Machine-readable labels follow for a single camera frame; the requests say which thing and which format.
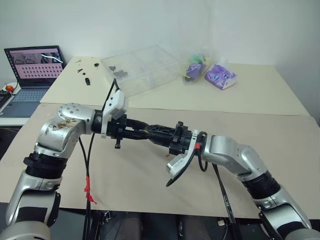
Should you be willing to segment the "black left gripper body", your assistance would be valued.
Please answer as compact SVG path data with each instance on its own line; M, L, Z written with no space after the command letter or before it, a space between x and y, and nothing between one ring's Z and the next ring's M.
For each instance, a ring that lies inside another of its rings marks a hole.
M121 148L121 140L123 139L124 130L127 127L127 115L124 114L118 119L112 118L107 123L106 135L111 139L115 139L116 143L114 145L115 149Z

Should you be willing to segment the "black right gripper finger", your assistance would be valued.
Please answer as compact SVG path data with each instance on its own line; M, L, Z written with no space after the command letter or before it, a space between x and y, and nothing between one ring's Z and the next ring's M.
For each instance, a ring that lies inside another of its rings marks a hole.
M175 128L159 124L152 124L146 127L150 136L153 137L171 137L175 133Z
M172 137L170 136L150 136L148 139L152 143L163 147L169 147L172 142Z

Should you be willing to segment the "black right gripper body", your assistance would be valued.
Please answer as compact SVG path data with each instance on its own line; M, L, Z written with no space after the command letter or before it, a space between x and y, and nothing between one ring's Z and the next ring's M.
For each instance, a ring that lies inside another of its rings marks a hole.
M192 138L192 131L184 125L182 121L178 121L175 127L172 140L169 144L169 154L184 154L189 149Z

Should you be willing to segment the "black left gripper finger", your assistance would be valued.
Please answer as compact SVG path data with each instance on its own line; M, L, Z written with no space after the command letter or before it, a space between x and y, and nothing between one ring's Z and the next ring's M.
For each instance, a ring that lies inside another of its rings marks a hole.
M149 125L146 122L142 122L135 119L126 119L126 126L132 128L133 130L144 130Z
M147 140L150 134L143 130L124 130L123 138L131 140Z

